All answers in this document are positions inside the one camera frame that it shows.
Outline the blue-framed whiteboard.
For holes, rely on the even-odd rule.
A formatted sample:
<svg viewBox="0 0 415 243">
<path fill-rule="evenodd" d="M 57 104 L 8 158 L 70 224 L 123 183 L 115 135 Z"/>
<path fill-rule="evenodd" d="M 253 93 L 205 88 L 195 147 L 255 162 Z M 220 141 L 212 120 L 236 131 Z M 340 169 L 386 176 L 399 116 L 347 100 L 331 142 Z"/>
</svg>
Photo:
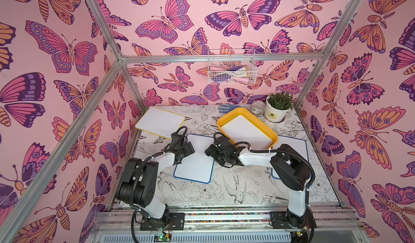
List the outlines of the blue-framed whiteboard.
<svg viewBox="0 0 415 243">
<path fill-rule="evenodd" d="M 292 137 L 279 136 L 278 141 L 273 145 L 272 149 L 278 149 L 283 144 L 289 145 L 297 153 L 299 153 L 303 158 L 309 161 L 308 148 L 307 148 L 307 144 L 305 140 L 298 139 L 298 138 L 292 138 Z"/>
<path fill-rule="evenodd" d="M 190 156 L 185 157 L 174 171 L 174 177 L 202 184 L 211 181 L 214 168 L 214 158 L 207 156 L 205 151 L 214 143 L 213 137 L 188 135 L 188 141 L 192 143 L 195 150 Z"/>
</svg>

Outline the yellow-framed whiteboard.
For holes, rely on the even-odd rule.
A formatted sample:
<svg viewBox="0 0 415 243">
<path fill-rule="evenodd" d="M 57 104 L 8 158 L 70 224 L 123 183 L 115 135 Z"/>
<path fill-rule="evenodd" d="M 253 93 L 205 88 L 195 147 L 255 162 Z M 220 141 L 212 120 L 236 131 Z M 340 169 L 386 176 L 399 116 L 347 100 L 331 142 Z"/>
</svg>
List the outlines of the yellow-framed whiteboard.
<svg viewBox="0 0 415 243">
<path fill-rule="evenodd" d="M 155 107 L 149 108 L 135 124 L 135 128 L 162 138 L 171 139 L 185 121 L 185 116 L 161 110 Z"/>
<path fill-rule="evenodd" d="M 273 142 L 244 116 L 237 116 L 222 126 L 223 132 L 234 142 L 248 142 L 255 150 L 267 149 Z"/>
</svg>

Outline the yellow plastic storage tray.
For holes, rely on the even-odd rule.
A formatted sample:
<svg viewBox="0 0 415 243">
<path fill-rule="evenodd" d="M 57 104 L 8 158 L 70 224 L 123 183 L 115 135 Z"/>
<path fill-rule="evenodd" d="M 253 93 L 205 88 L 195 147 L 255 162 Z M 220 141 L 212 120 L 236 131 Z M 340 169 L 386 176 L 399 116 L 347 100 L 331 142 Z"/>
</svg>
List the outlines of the yellow plastic storage tray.
<svg viewBox="0 0 415 243">
<path fill-rule="evenodd" d="M 279 141 L 269 126 L 244 108 L 236 108 L 220 117 L 217 126 L 233 144 L 248 142 L 254 150 L 270 149 Z"/>
</svg>

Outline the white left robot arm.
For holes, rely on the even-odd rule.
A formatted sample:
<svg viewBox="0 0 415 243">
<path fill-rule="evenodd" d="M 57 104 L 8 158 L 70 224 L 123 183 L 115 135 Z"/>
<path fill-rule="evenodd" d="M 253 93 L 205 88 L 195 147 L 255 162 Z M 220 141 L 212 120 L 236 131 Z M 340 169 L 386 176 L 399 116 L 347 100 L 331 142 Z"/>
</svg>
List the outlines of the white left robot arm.
<svg viewBox="0 0 415 243">
<path fill-rule="evenodd" d="M 115 198 L 134 210 L 132 221 L 140 213 L 148 225 L 157 230 L 165 230 L 173 222 L 167 204 L 155 197 L 156 182 L 160 171 L 182 163 L 182 160 L 195 150 L 188 141 L 186 126 L 171 134 L 169 143 L 160 152 L 145 159 L 131 158 L 115 189 Z"/>
</svg>

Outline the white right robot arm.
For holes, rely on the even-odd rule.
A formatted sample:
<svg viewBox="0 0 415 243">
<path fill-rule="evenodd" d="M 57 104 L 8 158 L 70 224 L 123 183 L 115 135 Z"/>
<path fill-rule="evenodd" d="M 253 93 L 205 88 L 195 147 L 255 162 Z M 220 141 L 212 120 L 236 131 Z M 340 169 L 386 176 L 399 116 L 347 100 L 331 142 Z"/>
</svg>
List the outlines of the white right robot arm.
<svg viewBox="0 0 415 243">
<path fill-rule="evenodd" d="M 289 193 L 287 211 L 281 223 L 304 231 L 316 227 L 309 205 L 309 189 L 316 175 L 309 161 L 290 145 L 253 150 L 238 143 L 229 146 L 214 143 L 205 150 L 205 154 L 226 168 L 236 165 L 271 167 Z"/>
</svg>

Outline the white plant pot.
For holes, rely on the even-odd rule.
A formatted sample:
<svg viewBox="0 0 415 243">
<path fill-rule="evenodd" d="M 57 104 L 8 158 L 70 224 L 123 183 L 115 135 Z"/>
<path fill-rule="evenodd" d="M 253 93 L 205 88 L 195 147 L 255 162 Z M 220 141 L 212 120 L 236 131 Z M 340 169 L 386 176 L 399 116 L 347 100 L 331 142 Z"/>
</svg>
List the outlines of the white plant pot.
<svg viewBox="0 0 415 243">
<path fill-rule="evenodd" d="M 266 107 L 264 111 L 264 118 L 272 123 L 280 123 L 283 121 L 284 117 L 289 110 L 279 110 L 271 106 L 268 102 L 269 98 L 266 100 Z"/>
</svg>

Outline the green potted plant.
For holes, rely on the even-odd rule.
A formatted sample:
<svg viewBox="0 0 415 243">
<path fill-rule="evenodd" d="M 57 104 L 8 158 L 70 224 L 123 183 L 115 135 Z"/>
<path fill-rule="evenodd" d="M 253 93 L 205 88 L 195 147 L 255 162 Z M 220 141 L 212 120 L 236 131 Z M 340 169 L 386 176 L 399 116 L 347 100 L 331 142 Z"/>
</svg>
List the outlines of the green potted plant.
<svg viewBox="0 0 415 243">
<path fill-rule="evenodd" d="M 292 110 L 294 107 L 293 95 L 288 92 L 271 94 L 267 102 L 271 107 L 281 111 Z"/>
</svg>

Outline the green circuit board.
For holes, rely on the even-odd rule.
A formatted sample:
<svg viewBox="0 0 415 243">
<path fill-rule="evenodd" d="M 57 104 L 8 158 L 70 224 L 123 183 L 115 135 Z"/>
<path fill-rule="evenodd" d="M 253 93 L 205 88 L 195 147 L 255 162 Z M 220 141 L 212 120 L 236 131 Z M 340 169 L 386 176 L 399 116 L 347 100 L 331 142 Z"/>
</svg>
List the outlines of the green circuit board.
<svg viewBox="0 0 415 243">
<path fill-rule="evenodd" d="M 171 242 L 172 234 L 171 233 L 156 233 L 154 235 L 153 241 L 154 243 L 163 243 L 163 242 Z"/>
</svg>

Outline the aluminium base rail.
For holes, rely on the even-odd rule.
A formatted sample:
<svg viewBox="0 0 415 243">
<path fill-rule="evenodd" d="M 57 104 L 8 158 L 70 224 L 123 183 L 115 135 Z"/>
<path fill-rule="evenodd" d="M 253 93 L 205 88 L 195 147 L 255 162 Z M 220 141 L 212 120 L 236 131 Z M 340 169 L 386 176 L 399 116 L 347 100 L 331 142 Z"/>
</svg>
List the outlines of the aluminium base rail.
<svg viewBox="0 0 415 243">
<path fill-rule="evenodd" d="M 335 204 L 313 205 L 316 227 L 293 229 L 281 223 L 285 205 L 243 207 L 173 207 L 173 224 L 152 228 L 138 214 L 119 209 L 98 215 L 90 243 L 154 243 L 156 233 L 171 233 L 164 243 L 368 243 L 354 210 Z"/>
</svg>

